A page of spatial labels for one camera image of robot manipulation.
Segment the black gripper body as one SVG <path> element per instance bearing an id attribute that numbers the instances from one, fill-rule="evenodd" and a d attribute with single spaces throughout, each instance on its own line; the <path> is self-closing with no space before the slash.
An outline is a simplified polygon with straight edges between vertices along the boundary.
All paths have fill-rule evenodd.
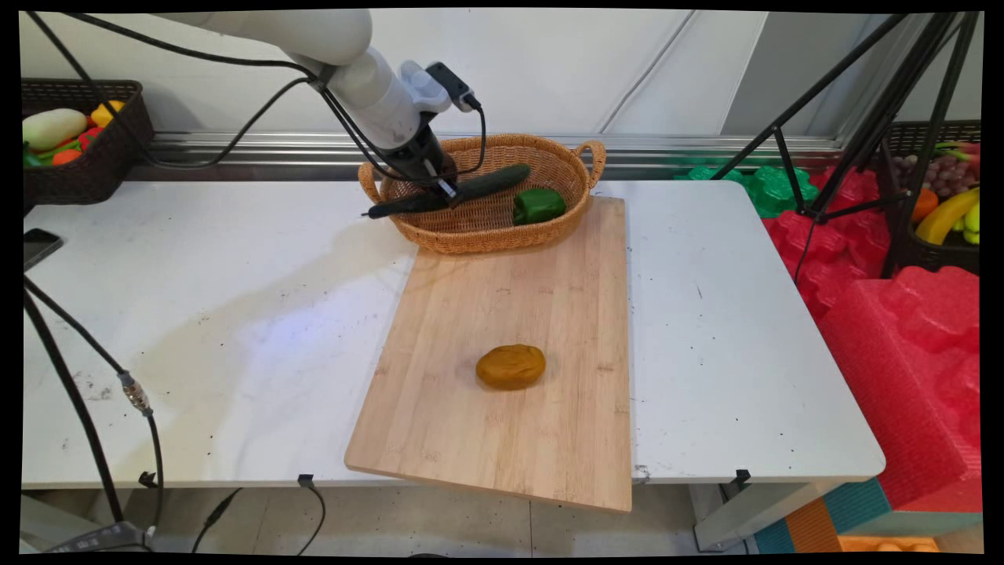
<path id="1" fill-rule="evenodd" d="M 455 161 L 431 131 L 434 112 L 420 112 L 419 129 L 411 139 L 395 149 L 384 149 L 383 159 L 391 178 L 411 182 L 423 188 L 442 189 L 457 186 L 458 169 Z"/>

